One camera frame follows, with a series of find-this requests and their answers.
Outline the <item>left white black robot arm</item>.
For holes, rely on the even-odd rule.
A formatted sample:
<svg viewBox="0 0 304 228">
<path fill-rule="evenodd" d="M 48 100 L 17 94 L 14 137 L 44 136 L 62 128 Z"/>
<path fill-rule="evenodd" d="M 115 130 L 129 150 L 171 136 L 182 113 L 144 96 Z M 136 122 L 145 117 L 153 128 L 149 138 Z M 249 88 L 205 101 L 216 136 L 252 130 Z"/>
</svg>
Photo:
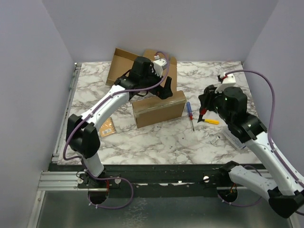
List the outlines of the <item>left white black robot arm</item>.
<svg viewBox="0 0 304 228">
<path fill-rule="evenodd" d="M 168 76 L 169 60 L 159 52 L 151 61 L 136 57 L 132 68 L 118 77 L 108 93 L 93 107 L 81 115 L 72 114 L 67 121 L 65 149 L 70 147 L 77 153 L 90 173 L 88 181 L 98 188 L 104 184 L 104 166 L 99 158 L 100 139 L 98 132 L 104 122 L 122 105 L 142 92 L 151 93 L 164 100 L 173 95 L 172 78 Z"/>
</svg>

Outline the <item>red black utility knife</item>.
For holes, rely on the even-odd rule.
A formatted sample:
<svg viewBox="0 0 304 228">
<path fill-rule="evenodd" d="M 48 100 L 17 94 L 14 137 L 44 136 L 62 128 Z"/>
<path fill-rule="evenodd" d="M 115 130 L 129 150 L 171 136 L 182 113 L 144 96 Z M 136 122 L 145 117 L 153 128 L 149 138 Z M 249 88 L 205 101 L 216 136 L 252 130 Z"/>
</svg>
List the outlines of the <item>red black utility knife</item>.
<svg viewBox="0 0 304 228">
<path fill-rule="evenodd" d="M 206 108 L 201 108 L 199 110 L 199 118 L 198 118 L 198 123 L 201 122 L 203 120 L 203 116 L 204 114 L 207 112 L 207 109 Z"/>
</svg>

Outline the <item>brown cardboard express box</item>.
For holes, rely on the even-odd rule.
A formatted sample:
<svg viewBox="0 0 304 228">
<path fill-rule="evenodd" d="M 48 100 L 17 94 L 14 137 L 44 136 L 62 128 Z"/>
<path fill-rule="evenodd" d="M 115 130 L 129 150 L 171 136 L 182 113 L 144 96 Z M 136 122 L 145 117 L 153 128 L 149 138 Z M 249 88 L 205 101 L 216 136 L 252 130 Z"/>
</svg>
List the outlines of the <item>brown cardboard express box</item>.
<svg viewBox="0 0 304 228">
<path fill-rule="evenodd" d="M 165 51 L 162 52 L 166 55 L 170 62 L 168 76 L 172 78 L 171 90 L 173 93 L 175 93 L 177 91 L 177 60 L 169 53 Z M 110 65 L 106 84 L 112 86 L 118 77 L 122 76 L 127 70 L 131 69 L 136 57 L 138 57 L 138 55 L 120 48 L 116 48 Z"/>
</svg>

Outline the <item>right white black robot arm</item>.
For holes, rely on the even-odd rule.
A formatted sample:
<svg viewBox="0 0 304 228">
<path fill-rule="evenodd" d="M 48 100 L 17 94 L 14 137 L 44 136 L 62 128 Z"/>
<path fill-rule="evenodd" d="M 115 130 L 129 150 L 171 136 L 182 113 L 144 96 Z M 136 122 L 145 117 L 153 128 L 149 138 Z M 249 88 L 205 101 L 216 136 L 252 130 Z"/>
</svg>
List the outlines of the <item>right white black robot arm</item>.
<svg viewBox="0 0 304 228">
<path fill-rule="evenodd" d="M 268 201 L 279 216 L 287 219 L 304 204 L 304 177 L 292 166 L 269 138 L 270 130 L 261 120 L 247 112 L 247 96 L 235 86 L 217 92 L 209 85 L 199 95 L 201 121 L 207 111 L 213 111 L 227 124 L 229 131 L 244 143 L 272 176 L 268 180 L 234 161 L 224 165 L 219 182 L 228 186 L 240 184 Z"/>
</svg>

